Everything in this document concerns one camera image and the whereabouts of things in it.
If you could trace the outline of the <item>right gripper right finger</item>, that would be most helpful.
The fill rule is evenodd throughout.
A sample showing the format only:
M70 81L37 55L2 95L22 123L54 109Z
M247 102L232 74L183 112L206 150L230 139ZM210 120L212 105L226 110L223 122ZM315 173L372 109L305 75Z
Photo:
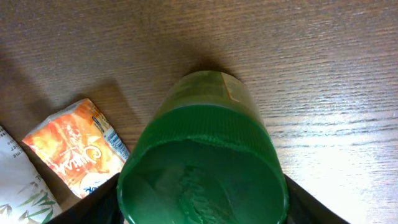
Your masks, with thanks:
M285 174L289 211L284 224L348 224Z

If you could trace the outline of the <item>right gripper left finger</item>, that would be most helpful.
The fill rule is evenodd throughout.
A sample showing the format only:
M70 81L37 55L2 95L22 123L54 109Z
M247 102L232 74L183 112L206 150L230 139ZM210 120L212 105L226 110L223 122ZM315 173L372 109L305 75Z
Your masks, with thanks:
M119 174L114 175L93 193L51 219L47 224L123 224L116 187Z

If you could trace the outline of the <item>orange tissue pack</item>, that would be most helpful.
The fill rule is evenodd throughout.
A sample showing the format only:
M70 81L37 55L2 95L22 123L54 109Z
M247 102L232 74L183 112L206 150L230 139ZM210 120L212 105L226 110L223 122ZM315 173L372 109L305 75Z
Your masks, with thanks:
M130 152L88 98L47 117L22 140L79 198L121 172Z

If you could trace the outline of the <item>white cream tube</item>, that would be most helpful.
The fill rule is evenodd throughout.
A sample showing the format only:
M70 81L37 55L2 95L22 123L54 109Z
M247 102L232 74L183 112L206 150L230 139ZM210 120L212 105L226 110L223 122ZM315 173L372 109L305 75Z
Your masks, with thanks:
M1 223L47 223L62 210L23 148L1 128Z

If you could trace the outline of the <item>green lid jar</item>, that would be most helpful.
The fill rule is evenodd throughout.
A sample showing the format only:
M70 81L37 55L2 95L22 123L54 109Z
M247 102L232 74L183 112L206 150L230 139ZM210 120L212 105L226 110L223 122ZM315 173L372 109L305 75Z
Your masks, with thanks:
M183 77L118 180L129 223L282 223L289 194L248 88L223 72Z

